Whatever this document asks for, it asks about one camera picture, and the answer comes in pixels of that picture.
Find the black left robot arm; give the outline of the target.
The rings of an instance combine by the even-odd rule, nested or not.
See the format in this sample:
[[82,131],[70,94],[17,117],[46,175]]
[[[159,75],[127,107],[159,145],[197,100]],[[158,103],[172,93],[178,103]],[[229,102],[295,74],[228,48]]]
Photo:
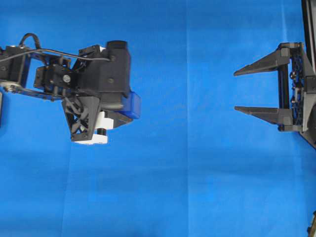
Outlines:
[[5,91],[62,102],[71,134],[79,144],[106,144],[107,131],[141,115],[141,98],[130,88],[130,54],[124,41],[70,54],[24,46],[0,52]]

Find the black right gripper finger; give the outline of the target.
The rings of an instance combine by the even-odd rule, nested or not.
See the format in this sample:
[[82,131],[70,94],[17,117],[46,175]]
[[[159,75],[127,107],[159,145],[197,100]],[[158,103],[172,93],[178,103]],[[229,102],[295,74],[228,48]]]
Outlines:
[[288,65],[289,62],[290,49],[286,47],[277,49],[260,60],[237,70],[234,72],[234,76],[276,71],[281,66]]
[[235,106],[235,110],[271,124],[293,125],[293,116],[290,109]]

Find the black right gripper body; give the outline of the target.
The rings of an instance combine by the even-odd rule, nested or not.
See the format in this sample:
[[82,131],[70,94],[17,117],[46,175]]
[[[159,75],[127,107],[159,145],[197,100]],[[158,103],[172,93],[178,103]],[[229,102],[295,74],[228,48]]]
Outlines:
[[279,106],[289,115],[280,131],[315,132],[316,73],[302,43],[281,43],[278,48],[284,64],[278,66]]

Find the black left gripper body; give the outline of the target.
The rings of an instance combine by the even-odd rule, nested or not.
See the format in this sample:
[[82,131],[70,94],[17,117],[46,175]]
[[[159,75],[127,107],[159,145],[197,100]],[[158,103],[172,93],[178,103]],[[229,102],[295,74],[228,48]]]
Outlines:
[[37,69],[34,96],[62,100],[62,106],[71,133],[71,141],[81,144],[104,144],[105,135],[96,135],[100,114],[100,93],[97,69],[114,60],[109,47],[98,45],[80,50],[76,62],[54,50],[37,49],[33,57],[42,60],[44,66]]

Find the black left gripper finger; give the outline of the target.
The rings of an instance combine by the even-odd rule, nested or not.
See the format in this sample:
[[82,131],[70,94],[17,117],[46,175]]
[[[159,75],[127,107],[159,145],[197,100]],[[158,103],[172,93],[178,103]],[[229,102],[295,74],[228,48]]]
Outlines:
[[114,128],[133,122],[132,118],[118,112],[112,112],[112,119],[114,120]]

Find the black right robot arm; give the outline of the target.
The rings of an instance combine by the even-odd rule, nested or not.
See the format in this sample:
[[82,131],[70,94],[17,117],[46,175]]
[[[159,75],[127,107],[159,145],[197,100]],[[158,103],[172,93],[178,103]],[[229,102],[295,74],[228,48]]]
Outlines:
[[316,145],[316,73],[303,44],[281,43],[260,60],[234,72],[234,76],[272,72],[278,76],[279,107],[240,107],[235,110],[271,124],[280,132],[298,132]]

